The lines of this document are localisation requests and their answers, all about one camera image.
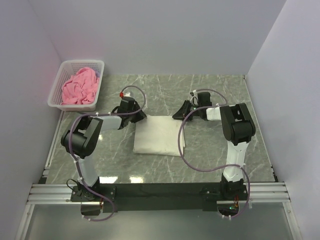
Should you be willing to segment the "cream white t shirt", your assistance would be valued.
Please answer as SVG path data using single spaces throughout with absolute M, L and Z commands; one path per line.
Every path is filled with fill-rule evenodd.
M 133 152 L 179 157 L 184 151 L 184 133 L 178 135 L 182 122 L 171 116 L 151 116 L 135 124 Z

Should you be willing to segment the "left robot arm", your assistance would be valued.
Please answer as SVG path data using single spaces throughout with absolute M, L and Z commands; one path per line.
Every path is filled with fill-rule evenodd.
M 79 117 L 65 130 L 60 142 L 67 153 L 75 156 L 78 189 L 90 194 L 99 193 L 100 179 L 88 157 L 94 152 L 101 131 L 121 130 L 128 123 L 144 120 L 147 115 L 133 97 L 123 96 L 111 114 L 101 117 L 81 114 Z

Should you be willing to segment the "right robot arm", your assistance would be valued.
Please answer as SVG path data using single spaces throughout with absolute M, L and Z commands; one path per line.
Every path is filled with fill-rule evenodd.
M 249 143 L 256 134 L 256 126 L 247 105 L 229 105 L 226 97 L 213 89 L 195 89 L 189 94 L 191 99 L 185 100 L 172 116 L 174 120 L 182 121 L 178 136 L 181 136 L 186 122 L 194 116 L 205 121 L 220 121 L 223 136 L 227 141 L 227 157 L 220 181 L 220 194 L 225 198 L 246 194 L 245 156 Z

